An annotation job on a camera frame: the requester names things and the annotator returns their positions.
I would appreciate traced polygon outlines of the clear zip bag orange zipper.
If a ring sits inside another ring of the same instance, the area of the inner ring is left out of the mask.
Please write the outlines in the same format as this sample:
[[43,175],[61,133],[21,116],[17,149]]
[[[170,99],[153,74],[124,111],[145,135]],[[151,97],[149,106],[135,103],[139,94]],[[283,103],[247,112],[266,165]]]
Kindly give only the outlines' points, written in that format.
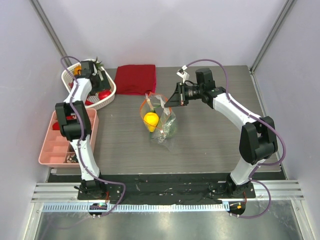
[[156,113],[159,116],[159,122],[154,130],[154,132],[149,132],[147,127],[145,128],[148,130],[148,137],[151,143],[158,144],[167,148],[169,151],[172,151],[175,144],[175,135],[172,138],[164,138],[162,137],[162,128],[165,122],[168,120],[169,117],[175,117],[176,115],[173,112],[172,108],[165,107],[165,103],[167,102],[167,97],[159,93],[146,93],[144,96],[144,101],[142,102],[139,108],[139,114],[144,123],[144,116],[148,112]]

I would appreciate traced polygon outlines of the green netted melon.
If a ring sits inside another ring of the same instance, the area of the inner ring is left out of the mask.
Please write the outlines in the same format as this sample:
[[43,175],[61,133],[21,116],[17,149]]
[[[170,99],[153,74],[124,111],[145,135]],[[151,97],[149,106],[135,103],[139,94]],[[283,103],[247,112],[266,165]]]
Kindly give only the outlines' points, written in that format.
[[178,123],[175,117],[170,116],[162,127],[161,136],[165,139],[172,138],[178,130]]

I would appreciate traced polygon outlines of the yellow mango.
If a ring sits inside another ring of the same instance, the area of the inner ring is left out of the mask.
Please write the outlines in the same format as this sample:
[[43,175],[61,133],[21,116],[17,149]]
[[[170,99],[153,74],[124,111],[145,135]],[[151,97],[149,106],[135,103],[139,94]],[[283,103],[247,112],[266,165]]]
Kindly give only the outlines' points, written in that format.
[[148,112],[144,115],[143,121],[150,133],[153,133],[159,123],[159,116],[155,112]]

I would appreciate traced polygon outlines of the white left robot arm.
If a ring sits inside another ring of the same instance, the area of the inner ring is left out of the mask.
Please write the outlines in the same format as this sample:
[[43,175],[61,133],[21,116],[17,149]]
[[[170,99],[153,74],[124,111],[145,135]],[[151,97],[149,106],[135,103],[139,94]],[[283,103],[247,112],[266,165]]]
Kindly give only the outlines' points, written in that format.
[[97,60],[83,60],[79,64],[81,69],[76,74],[65,69],[73,77],[73,85],[67,98],[55,105],[55,113],[60,133],[71,144],[79,162],[81,182],[76,189],[81,195],[100,200],[106,196],[107,187],[90,144],[92,125],[85,102],[88,95],[101,89],[104,79]]

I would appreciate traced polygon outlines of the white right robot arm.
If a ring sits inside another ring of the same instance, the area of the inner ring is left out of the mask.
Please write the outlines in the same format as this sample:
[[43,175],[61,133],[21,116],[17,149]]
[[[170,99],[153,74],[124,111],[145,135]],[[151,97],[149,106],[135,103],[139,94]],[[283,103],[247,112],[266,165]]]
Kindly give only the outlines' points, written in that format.
[[176,74],[182,80],[176,84],[174,93],[165,103],[166,108],[187,106],[189,101],[200,99],[240,130],[241,158],[225,182],[225,191],[230,197],[240,196],[249,186],[255,170],[278,150],[273,119],[252,113],[230,96],[224,87],[216,86],[209,68],[196,70],[196,82],[189,80],[185,66]]

